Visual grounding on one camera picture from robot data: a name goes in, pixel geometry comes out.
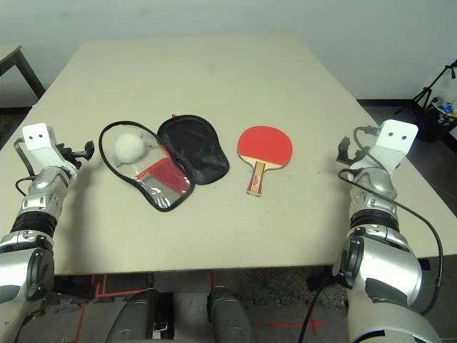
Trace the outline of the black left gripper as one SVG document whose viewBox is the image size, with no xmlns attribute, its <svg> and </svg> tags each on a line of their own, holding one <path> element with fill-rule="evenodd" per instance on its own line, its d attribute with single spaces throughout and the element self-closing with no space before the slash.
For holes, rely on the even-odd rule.
<svg viewBox="0 0 457 343">
<path fill-rule="evenodd" d="M 84 151 L 73 152 L 72 148 L 65 146 L 64 143 L 57 144 L 56 148 L 61 152 L 62 157 L 73 164 L 76 168 L 80 168 L 82 162 L 80 159 L 91 158 L 94 154 L 94 142 L 88 141 L 84 146 Z"/>
</svg>

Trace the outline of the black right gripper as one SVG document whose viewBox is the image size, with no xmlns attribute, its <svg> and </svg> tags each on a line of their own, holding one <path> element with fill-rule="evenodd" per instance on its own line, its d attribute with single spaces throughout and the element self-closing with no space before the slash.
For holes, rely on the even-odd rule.
<svg viewBox="0 0 457 343">
<path fill-rule="evenodd" d="M 348 156 L 348 148 L 350 143 L 350 139 L 345 136 L 338 144 L 338 162 L 342 164 L 367 165 L 366 155 L 369 153 L 370 147 L 363 146 L 362 148 L 359 148 L 356 151 L 354 158 L 350 159 Z"/>
</svg>

